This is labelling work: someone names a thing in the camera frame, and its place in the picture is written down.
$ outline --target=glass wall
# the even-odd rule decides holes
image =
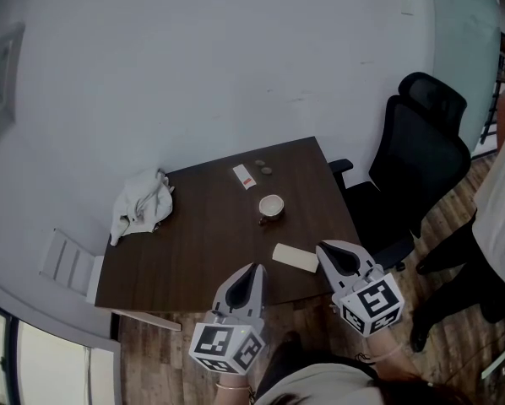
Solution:
[[[459,136],[474,150],[491,106],[500,50],[498,0],[434,0],[433,76],[464,96]]]

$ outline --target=bracelet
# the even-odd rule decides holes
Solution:
[[[219,388],[222,388],[223,390],[249,390],[251,387],[250,386],[243,386],[243,387],[228,387],[228,386],[223,386],[222,384],[219,384],[218,382],[215,383]]]
[[[401,349],[403,348],[403,344],[400,343],[399,345],[397,345],[394,349],[392,349],[389,353],[387,354],[384,354],[384,355],[380,355],[378,357],[372,357],[370,360],[373,362],[373,363],[378,363],[379,361],[383,361],[389,357],[391,357],[392,355],[394,355],[395,353],[398,353]]]

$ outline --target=small white box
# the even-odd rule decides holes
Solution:
[[[253,187],[256,185],[256,181],[249,174],[249,171],[247,171],[245,165],[241,164],[232,169],[236,173],[237,178],[243,184],[243,187],[245,187],[245,189],[248,189],[249,187]]]
[[[245,375],[264,345],[251,326],[199,322],[188,354],[212,372]]]
[[[390,273],[340,300],[340,316],[364,337],[396,322],[403,313],[405,299]]]

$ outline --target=chair armrest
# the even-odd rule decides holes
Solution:
[[[328,165],[332,174],[338,174],[354,168],[354,164],[352,164],[348,159],[334,160],[333,162],[329,162]]]

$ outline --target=chair backrest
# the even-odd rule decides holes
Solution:
[[[40,274],[86,296],[94,262],[93,255],[55,229]]]
[[[454,89],[431,75],[415,72],[401,81],[399,94],[423,107],[432,116],[433,124],[453,135],[459,134],[466,100]]]
[[[413,100],[392,96],[369,175],[416,237],[431,207],[468,172],[470,153],[457,135]]]
[[[93,270],[91,271],[90,283],[87,288],[87,295],[85,296],[85,301],[95,304],[97,297],[97,289],[99,288],[100,274],[102,273],[102,263],[104,262],[104,256],[96,256],[95,263],[93,265]]]

